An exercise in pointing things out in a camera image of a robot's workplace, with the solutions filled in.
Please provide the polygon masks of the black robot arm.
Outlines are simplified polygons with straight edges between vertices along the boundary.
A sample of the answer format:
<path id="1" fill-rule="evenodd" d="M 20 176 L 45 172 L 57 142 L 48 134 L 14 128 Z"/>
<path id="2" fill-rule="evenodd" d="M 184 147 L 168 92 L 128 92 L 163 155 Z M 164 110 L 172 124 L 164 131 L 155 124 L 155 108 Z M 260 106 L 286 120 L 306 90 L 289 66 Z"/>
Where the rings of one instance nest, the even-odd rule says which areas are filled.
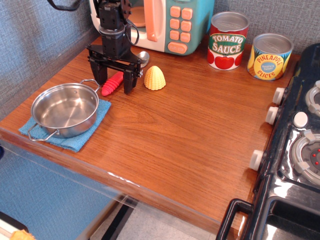
<path id="1" fill-rule="evenodd" d="M 102 86 L 107 82 L 108 69 L 122 72 L 124 93 L 129 94 L 143 72 L 141 59 L 131 52 L 133 24 L 128 17 L 132 5 L 128 0 L 95 0 L 93 5 L 102 39 L 101 45 L 86 47 L 94 79 Z"/>

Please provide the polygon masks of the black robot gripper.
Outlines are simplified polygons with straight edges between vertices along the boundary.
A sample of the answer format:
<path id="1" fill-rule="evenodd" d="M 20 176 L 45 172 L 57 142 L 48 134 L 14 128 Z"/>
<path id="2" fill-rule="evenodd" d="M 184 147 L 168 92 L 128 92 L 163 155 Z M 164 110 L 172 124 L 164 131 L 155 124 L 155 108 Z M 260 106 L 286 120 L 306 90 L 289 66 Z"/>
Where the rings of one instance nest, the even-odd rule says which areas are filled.
<path id="1" fill-rule="evenodd" d="M 89 44 L 88 61 L 95 81 L 103 86 L 107 81 L 108 68 L 123 72 L 124 93 L 128 95 L 143 75 L 141 59 L 131 52 L 131 40 L 127 33 L 102 34 L 102 44 Z"/>

